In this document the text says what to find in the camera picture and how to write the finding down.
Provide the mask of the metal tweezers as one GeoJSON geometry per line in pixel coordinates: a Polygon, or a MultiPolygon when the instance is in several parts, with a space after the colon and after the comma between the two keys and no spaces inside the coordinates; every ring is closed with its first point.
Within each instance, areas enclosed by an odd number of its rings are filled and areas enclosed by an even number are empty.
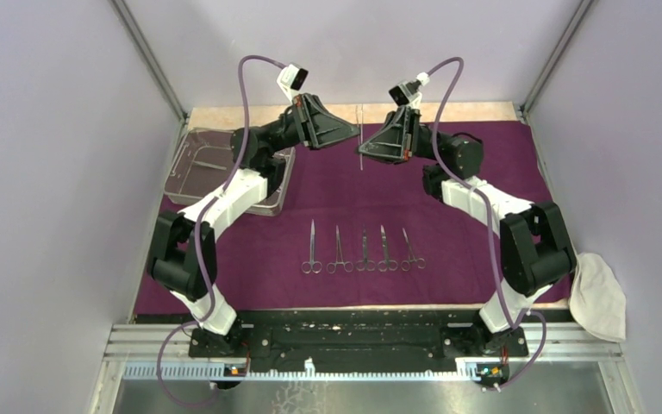
{"type": "MultiPolygon", "coordinates": [[[[357,126],[359,128],[358,144],[361,145],[364,141],[364,106],[361,103],[356,105],[355,114],[356,114],[357,126]]],[[[363,156],[361,154],[358,154],[358,158],[359,158],[359,170],[363,171],[364,170],[363,156]]]]}
{"type": "Polygon", "coordinates": [[[212,164],[212,163],[209,163],[209,162],[198,161],[198,160],[192,161],[192,165],[206,167],[206,168],[219,170],[219,171],[226,171],[228,169],[226,166],[220,166],[220,165],[217,165],[217,164],[212,164]]]}

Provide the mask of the maroon wrap cloth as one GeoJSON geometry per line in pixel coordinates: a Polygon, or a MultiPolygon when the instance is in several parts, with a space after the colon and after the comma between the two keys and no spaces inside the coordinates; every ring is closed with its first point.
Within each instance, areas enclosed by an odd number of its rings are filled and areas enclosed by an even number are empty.
{"type": "Polygon", "coordinates": [[[277,216],[246,214],[217,244],[217,284],[238,311],[387,304],[476,304],[495,291],[486,227],[423,189],[424,159],[400,165],[363,160],[357,142],[297,150],[277,216]],[[334,259],[335,226],[345,260],[361,259],[365,227],[370,259],[381,260],[384,225],[393,260],[408,257],[402,228],[425,269],[304,274],[309,228],[315,257],[334,259]]]}

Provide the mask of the surgical scissors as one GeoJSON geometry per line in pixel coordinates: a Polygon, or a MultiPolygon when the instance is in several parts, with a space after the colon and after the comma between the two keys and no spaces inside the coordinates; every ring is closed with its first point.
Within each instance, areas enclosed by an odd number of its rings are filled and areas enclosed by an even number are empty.
{"type": "Polygon", "coordinates": [[[378,263],[378,270],[380,272],[396,271],[399,268],[399,264],[396,260],[391,258],[388,238],[384,225],[380,225],[380,239],[383,259],[378,263]]]}

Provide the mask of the small metal scissors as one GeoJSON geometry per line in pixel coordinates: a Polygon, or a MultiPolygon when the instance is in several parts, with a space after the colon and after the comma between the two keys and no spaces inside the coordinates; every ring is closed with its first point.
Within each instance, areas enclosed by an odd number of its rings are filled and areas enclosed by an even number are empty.
{"type": "Polygon", "coordinates": [[[355,269],[359,272],[373,272],[376,270],[376,264],[370,259],[368,252],[368,237],[365,227],[361,232],[361,259],[355,264],[355,269]]]}

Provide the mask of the metal mesh instrument tray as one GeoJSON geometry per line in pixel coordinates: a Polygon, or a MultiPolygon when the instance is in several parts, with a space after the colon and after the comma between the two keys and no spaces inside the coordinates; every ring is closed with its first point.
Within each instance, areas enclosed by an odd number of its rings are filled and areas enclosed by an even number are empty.
{"type": "MultiPolygon", "coordinates": [[[[193,129],[184,135],[179,142],[172,168],[164,185],[164,194],[173,203],[182,206],[194,204],[223,184],[233,165],[231,135],[230,130],[203,128],[193,129]],[[192,165],[194,160],[226,166],[228,169],[219,171],[192,165]]],[[[284,180],[268,199],[251,207],[247,211],[249,214],[276,216],[283,208],[285,187],[290,182],[296,150],[287,148],[275,153],[275,157],[286,161],[284,180]]]]}

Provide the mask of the small curved hemostat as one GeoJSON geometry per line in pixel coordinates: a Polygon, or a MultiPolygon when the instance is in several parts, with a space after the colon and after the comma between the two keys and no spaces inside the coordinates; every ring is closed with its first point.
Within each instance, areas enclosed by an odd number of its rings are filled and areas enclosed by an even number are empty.
{"type": "Polygon", "coordinates": [[[412,268],[417,268],[417,269],[425,269],[427,266],[427,262],[424,258],[418,257],[415,254],[415,250],[412,246],[411,240],[409,239],[408,232],[406,228],[402,228],[403,232],[403,238],[405,240],[405,244],[407,247],[407,254],[408,257],[405,260],[402,260],[400,262],[400,268],[404,271],[407,272],[411,270],[412,268]]]}

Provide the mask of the surgical clamp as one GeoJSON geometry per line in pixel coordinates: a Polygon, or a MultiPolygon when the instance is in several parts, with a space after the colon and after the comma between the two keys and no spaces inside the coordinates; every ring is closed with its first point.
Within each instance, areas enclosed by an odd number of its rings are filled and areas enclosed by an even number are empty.
{"type": "Polygon", "coordinates": [[[340,228],[338,225],[336,225],[334,259],[327,264],[327,272],[329,274],[334,274],[339,271],[350,273],[353,271],[353,269],[354,269],[353,263],[349,260],[344,259],[341,236],[340,236],[340,228]]]}

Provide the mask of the surgical forceps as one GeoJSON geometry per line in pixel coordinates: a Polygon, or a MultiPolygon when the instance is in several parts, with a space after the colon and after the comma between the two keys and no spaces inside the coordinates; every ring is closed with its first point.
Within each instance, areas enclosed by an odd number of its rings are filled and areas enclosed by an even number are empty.
{"type": "Polygon", "coordinates": [[[315,220],[312,219],[309,228],[309,258],[301,264],[304,274],[318,274],[322,271],[322,263],[315,257],[315,220]]]}

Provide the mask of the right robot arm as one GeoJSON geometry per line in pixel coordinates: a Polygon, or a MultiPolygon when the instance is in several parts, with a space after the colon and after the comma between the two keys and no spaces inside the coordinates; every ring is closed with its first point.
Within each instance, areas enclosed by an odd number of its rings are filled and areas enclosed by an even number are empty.
{"type": "Polygon", "coordinates": [[[424,158],[423,189],[437,201],[484,224],[496,290],[478,313],[473,348],[494,355],[525,313],[577,266],[560,208],[553,201],[517,198],[478,177],[484,143],[466,132],[447,134],[420,121],[419,110],[400,107],[357,152],[371,160],[401,164],[424,158]]]}

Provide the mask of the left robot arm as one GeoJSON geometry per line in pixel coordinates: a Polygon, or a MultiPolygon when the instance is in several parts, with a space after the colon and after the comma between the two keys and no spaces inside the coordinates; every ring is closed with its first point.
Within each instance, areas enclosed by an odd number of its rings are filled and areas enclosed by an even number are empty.
{"type": "Polygon", "coordinates": [[[236,354],[242,334],[236,311],[216,285],[216,242],[255,204],[284,181],[286,162],[277,153],[302,145],[321,150],[359,134],[359,127],[332,114],[317,95],[301,93],[278,119],[233,132],[233,168],[225,182],[180,211],[157,216],[146,271],[189,310],[208,331],[209,345],[221,356],[236,354]]]}

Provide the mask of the white crumpled cloth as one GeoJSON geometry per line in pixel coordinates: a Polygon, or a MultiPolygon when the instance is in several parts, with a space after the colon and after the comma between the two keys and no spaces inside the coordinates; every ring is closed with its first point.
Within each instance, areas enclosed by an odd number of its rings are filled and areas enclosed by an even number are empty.
{"type": "Polygon", "coordinates": [[[577,254],[569,297],[574,320],[594,337],[607,342],[627,339],[627,299],[612,268],[599,254],[577,254]]]}

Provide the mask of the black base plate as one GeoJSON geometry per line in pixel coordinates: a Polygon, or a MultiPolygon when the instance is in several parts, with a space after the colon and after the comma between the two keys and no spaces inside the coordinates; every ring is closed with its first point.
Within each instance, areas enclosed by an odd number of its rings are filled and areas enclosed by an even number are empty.
{"type": "Polygon", "coordinates": [[[491,334],[474,310],[242,310],[220,336],[186,329],[191,358],[240,358],[251,373],[454,372],[457,360],[527,357],[523,328],[491,334]]]}

